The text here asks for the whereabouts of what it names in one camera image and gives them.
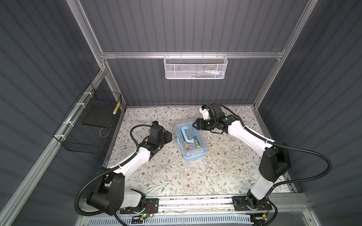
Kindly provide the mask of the blue plastic tool box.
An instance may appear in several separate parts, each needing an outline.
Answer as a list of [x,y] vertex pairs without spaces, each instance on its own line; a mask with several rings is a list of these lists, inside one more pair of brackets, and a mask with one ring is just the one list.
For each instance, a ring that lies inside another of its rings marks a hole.
[[[187,162],[202,158],[207,153],[207,147],[201,132],[192,127],[194,122],[195,119],[178,121],[174,127],[178,146],[181,149],[182,156]],[[196,148],[194,136],[198,138],[200,148]]]

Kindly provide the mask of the yellow black screwdriver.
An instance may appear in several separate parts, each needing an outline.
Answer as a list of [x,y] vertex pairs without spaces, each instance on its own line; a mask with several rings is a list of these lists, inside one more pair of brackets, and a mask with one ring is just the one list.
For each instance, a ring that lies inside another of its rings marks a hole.
[[200,148],[198,138],[196,136],[194,136],[194,143],[195,143],[196,148]]

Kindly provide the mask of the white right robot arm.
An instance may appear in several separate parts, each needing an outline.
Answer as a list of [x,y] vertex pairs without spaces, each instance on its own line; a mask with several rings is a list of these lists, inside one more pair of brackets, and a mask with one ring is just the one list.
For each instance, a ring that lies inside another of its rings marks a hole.
[[276,187],[278,178],[291,167],[288,149],[250,129],[240,116],[224,105],[203,105],[199,111],[202,117],[195,120],[193,128],[212,133],[215,133],[214,130],[220,130],[239,139],[259,155],[260,176],[248,191],[246,198],[248,206],[256,209],[267,200]]

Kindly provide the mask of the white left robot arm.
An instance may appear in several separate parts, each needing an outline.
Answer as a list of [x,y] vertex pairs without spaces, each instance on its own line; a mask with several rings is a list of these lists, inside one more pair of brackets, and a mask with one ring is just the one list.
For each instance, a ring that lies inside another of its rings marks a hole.
[[[148,127],[150,133],[141,143],[133,136],[133,131],[140,127]],[[82,211],[79,205],[80,191],[74,202],[74,208],[78,214],[95,216],[105,213],[115,215],[122,209],[134,209],[143,211],[146,206],[146,195],[136,189],[127,189],[126,181],[143,164],[151,160],[166,144],[172,141],[172,133],[153,121],[151,125],[140,124],[131,128],[130,136],[136,145],[136,150],[120,163],[102,169],[102,173],[88,182],[82,191],[88,186],[94,185],[92,192],[86,199],[86,203],[97,209],[93,212]]]

